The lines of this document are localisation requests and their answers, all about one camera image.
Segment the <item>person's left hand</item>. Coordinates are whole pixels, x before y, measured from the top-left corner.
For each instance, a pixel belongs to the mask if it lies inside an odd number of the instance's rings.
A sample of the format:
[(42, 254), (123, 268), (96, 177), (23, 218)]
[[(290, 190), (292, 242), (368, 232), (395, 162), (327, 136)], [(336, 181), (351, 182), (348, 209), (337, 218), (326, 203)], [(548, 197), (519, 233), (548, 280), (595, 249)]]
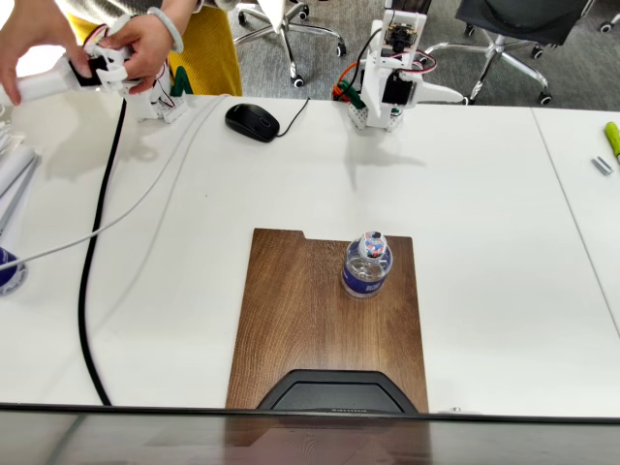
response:
[(124, 63), (127, 79), (136, 82), (129, 90), (131, 95), (152, 88), (173, 44), (173, 36), (154, 15), (132, 17), (119, 31), (99, 42), (105, 48), (133, 49), (130, 59)]

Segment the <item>person's right hand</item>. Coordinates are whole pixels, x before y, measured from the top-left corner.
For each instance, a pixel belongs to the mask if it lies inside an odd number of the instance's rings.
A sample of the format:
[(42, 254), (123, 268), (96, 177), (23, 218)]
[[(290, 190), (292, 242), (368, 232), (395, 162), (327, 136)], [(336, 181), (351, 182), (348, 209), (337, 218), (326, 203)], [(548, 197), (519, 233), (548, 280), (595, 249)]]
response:
[(16, 85), (18, 59), (37, 46), (65, 48), (78, 73), (84, 78), (92, 77), (88, 57), (54, 1), (14, 1), (13, 10), (1, 29), (1, 84), (15, 106), (21, 100)]

